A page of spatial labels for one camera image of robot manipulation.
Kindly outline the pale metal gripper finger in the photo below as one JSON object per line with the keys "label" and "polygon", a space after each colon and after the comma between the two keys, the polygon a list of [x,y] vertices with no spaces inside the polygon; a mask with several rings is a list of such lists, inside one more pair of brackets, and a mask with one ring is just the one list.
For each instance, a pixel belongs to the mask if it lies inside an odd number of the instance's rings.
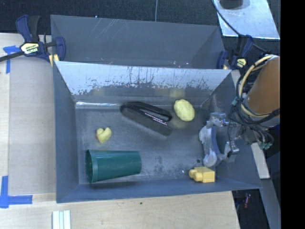
{"label": "pale metal gripper finger", "polygon": [[221,152],[217,145],[203,144],[203,165],[205,167],[216,167],[222,162],[232,163],[235,161],[240,149],[234,141],[227,141],[224,151]]}
{"label": "pale metal gripper finger", "polygon": [[218,149],[217,129],[226,125],[226,114],[220,112],[210,113],[210,118],[206,121],[206,125],[199,131],[199,140],[203,144],[204,149]]}

